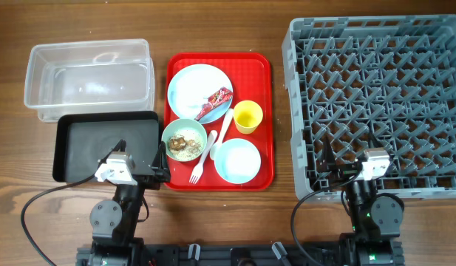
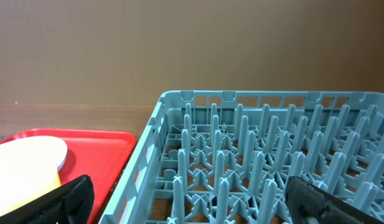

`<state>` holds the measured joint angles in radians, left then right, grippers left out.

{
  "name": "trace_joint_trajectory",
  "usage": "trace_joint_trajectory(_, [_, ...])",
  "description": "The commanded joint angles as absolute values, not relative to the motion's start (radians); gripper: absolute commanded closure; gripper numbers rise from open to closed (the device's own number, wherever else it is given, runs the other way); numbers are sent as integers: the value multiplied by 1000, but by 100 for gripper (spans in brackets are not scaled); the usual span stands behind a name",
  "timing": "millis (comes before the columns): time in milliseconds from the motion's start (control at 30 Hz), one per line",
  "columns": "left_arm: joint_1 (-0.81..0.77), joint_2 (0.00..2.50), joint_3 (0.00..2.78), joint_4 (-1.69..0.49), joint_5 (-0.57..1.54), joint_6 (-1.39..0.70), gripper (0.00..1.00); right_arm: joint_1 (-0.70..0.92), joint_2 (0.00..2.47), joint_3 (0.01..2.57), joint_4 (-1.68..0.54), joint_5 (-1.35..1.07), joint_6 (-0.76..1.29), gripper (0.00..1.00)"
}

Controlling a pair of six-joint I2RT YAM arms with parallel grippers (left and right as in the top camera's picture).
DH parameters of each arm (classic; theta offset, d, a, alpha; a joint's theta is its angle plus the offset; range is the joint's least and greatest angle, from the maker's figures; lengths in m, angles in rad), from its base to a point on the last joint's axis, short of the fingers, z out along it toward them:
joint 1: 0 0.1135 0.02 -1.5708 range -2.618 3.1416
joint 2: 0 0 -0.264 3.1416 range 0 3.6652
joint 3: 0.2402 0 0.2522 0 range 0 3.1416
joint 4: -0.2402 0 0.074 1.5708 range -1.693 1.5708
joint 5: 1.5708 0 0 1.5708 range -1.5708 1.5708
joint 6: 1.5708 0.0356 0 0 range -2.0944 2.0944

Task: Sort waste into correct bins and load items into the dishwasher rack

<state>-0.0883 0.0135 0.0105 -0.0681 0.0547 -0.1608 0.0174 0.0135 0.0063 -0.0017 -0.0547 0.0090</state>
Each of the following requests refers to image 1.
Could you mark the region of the red snack wrapper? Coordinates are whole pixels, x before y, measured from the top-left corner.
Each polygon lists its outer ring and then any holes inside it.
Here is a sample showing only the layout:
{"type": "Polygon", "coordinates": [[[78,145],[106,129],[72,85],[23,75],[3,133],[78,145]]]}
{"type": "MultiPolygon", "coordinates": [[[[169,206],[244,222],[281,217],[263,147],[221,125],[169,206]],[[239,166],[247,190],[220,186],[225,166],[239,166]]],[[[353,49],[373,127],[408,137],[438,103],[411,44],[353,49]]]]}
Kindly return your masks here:
{"type": "Polygon", "coordinates": [[[217,90],[214,94],[208,97],[208,102],[202,105],[202,109],[195,117],[195,120],[200,120],[201,118],[205,117],[208,113],[217,107],[221,106],[225,102],[230,101],[233,96],[234,93],[225,87],[217,90]]]}

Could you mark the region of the yellow plastic cup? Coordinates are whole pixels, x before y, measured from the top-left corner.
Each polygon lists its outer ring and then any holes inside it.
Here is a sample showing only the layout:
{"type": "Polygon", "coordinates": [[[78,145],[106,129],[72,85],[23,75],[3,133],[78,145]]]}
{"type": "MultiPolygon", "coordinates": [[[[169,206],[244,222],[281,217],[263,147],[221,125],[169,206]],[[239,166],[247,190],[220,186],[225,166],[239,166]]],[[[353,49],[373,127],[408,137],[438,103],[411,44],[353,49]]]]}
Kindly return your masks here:
{"type": "Polygon", "coordinates": [[[251,134],[263,119],[262,107],[252,101],[240,101],[234,107],[234,122],[236,129],[242,134],[251,134]]]}

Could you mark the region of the green bowl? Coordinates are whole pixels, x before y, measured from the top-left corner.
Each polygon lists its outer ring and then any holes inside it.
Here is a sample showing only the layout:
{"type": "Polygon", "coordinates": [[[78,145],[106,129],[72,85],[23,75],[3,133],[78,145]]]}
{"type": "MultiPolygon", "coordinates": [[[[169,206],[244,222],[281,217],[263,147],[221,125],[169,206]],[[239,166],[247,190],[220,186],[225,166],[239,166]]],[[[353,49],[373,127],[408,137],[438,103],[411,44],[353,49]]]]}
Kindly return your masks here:
{"type": "Polygon", "coordinates": [[[176,119],[165,127],[162,141],[166,144],[167,156],[184,163],[202,154],[207,144],[207,133],[195,120],[176,119]]]}

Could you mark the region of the large light blue plate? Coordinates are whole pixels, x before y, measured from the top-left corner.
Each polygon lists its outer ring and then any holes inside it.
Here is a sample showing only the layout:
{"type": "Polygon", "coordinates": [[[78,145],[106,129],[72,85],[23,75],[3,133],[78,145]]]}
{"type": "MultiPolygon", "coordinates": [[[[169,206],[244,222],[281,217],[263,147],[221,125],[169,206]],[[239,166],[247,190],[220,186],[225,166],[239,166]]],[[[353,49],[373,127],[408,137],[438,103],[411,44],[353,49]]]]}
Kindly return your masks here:
{"type": "Polygon", "coordinates": [[[229,77],[219,68],[209,64],[194,64],[181,69],[169,82],[167,100],[178,118],[195,119],[201,124],[221,118],[231,107],[234,98],[221,103],[201,118],[203,105],[221,88],[234,92],[229,77]]]}

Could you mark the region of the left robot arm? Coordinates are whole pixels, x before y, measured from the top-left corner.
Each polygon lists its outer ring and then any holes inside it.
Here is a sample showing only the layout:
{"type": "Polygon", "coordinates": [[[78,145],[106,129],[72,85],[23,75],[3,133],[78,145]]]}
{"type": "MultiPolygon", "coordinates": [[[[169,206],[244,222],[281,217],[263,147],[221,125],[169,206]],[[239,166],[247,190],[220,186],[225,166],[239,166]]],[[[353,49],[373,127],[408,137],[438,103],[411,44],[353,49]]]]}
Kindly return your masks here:
{"type": "Polygon", "coordinates": [[[141,238],[135,237],[140,209],[147,207],[146,189],[158,190],[171,179],[166,158],[166,144],[158,146],[150,175],[133,173],[135,162],[126,152],[126,141],[118,144],[98,161],[97,181],[116,186],[111,200],[99,202],[90,213],[92,246],[78,251],[77,265],[151,265],[151,255],[141,238]]]}

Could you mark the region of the white plastic fork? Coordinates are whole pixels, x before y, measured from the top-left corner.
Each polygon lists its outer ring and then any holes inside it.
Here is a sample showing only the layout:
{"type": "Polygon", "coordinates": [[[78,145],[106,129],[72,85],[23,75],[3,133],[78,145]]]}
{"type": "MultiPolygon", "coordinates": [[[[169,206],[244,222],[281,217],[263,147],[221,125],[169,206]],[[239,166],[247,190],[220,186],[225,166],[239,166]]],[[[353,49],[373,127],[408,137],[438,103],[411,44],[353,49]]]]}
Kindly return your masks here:
{"type": "Polygon", "coordinates": [[[208,156],[208,153],[211,150],[211,147],[213,146],[213,144],[217,138],[217,135],[218,135],[218,133],[216,130],[210,131],[205,149],[200,156],[200,160],[199,160],[198,164],[195,165],[195,167],[191,173],[191,176],[189,179],[190,184],[196,184],[200,180],[201,175],[203,174],[203,170],[204,170],[204,162],[206,160],[206,157],[208,156]]]}

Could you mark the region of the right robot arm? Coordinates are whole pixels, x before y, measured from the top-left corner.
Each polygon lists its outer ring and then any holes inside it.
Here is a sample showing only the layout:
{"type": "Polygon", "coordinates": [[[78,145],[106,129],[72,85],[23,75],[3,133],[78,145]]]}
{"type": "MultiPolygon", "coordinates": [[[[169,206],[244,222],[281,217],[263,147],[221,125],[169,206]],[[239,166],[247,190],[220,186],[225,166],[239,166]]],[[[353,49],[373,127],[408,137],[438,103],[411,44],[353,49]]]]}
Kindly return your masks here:
{"type": "Polygon", "coordinates": [[[328,136],[324,136],[320,172],[329,172],[345,195],[353,232],[343,233],[336,251],[338,265],[404,265],[404,250],[395,239],[401,234],[404,202],[391,193],[379,193],[376,180],[391,166],[391,156],[373,134],[369,147],[353,162],[336,162],[328,136]]]}

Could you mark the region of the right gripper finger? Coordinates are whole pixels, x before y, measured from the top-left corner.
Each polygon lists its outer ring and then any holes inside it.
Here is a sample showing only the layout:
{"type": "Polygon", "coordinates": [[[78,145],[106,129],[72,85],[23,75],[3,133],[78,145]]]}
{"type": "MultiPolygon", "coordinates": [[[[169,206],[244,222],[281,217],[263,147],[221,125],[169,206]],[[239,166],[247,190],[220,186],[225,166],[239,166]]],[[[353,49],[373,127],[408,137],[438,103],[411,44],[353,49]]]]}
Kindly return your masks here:
{"type": "Polygon", "coordinates": [[[321,169],[322,171],[333,171],[336,169],[336,158],[333,149],[330,145],[328,137],[323,139],[323,150],[321,153],[321,169]]]}
{"type": "Polygon", "coordinates": [[[372,132],[368,134],[368,149],[371,151],[387,151],[372,132]]]}

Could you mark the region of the small light blue bowl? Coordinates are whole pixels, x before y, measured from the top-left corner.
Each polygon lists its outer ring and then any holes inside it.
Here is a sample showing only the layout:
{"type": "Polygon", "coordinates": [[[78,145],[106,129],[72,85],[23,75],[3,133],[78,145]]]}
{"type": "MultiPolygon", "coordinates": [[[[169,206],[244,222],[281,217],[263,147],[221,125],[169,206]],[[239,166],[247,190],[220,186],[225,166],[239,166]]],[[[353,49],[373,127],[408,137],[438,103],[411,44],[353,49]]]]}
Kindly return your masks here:
{"type": "Polygon", "coordinates": [[[214,166],[218,175],[234,185],[248,183],[259,173],[262,158],[250,141],[234,138],[227,140],[216,153],[214,166]]]}

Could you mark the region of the food scraps with rice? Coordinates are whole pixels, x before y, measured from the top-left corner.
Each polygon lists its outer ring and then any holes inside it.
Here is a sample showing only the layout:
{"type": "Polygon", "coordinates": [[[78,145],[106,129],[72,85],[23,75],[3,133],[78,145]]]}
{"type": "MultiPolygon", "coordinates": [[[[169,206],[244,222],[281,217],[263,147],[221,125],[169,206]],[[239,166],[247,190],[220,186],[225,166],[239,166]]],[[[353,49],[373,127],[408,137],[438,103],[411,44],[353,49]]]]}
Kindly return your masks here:
{"type": "Polygon", "coordinates": [[[180,129],[169,138],[169,151],[175,160],[190,161],[202,151],[202,135],[193,129],[180,129]]]}

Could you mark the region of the white plastic spoon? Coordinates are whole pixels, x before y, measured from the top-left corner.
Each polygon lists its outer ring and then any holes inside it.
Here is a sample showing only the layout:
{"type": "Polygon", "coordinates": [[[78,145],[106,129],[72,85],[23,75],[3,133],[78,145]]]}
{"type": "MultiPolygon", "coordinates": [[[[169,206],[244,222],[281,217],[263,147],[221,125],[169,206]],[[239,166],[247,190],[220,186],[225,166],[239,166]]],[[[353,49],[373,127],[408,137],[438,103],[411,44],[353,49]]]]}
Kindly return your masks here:
{"type": "Polygon", "coordinates": [[[224,137],[225,137],[225,135],[227,133],[227,130],[228,130],[230,124],[231,124],[233,116],[234,116],[234,110],[233,109],[228,109],[227,112],[225,113],[225,117],[223,119],[222,127],[221,127],[221,130],[220,130],[219,136],[217,138],[217,141],[213,144],[213,146],[211,147],[211,150],[210,150],[210,158],[212,160],[215,160],[217,151],[218,151],[218,149],[220,148],[220,146],[223,143],[224,137]]]}

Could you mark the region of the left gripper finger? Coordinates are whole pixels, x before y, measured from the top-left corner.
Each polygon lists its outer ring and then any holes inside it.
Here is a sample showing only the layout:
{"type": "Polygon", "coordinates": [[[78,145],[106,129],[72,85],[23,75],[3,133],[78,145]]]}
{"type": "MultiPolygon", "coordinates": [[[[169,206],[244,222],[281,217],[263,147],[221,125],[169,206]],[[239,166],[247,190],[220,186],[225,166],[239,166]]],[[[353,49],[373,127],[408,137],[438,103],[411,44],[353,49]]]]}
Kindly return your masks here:
{"type": "Polygon", "coordinates": [[[154,172],[153,178],[157,182],[169,183],[171,181],[171,173],[166,154],[166,143],[163,141],[158,146],[157,153],[151,164],[151,169],[154,172]]]}
{"type": "Polygon", "coordinates": [[[126,151],[126,141],[124,139],[120,139],[120,141],[116,144],[116,146],[111,150],[111,153],[125,152],[125,151],[126,151]]]}

